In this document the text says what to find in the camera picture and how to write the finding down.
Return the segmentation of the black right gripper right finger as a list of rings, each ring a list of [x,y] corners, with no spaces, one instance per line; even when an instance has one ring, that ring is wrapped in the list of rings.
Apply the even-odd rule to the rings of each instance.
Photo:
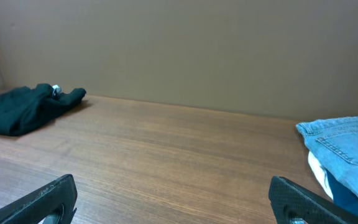
[[[285,177],[272,177],[268,198],[278,224],[358,224],[358,216]]]

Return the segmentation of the white garment under jeans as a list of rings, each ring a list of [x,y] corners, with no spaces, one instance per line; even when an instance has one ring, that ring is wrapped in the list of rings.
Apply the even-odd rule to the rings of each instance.
[[[325,194],[331,200],[334,200],[331,184],[329,182],[328,171],[321,165],[319,160],[317,160],[311,151],[308,153],[308,164],[312,170],[312,173],[314,174],[314,177],[318,181],[319,185],[323,188]]]

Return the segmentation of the blue garment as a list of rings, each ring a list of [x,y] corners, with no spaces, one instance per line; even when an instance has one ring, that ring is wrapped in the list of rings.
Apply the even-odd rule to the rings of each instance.
[[[329,195],[334,204],[358,216],[358,197],[338,182],[330,172],[326,172],[326,182],[331,191]]]

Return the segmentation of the light blue denim jeans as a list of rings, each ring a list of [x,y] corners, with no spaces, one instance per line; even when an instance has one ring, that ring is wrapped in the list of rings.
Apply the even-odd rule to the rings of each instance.
[[[319,163],[358,197],[358,116],[317,119],[296,128]]]

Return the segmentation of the black shorts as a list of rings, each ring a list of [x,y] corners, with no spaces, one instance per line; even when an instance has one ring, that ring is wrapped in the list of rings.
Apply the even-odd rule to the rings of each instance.
[[[83,88],[64,93],[58,85],[47,83],[0,94],[0,135],[22,136],[32,132],[72,110],[85,95]]]

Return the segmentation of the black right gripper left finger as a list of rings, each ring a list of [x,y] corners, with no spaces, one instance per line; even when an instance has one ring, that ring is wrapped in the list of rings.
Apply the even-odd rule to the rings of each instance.
[[[73,176],[65,174],[0,208],[0,224],[70,224],[77,196]]]

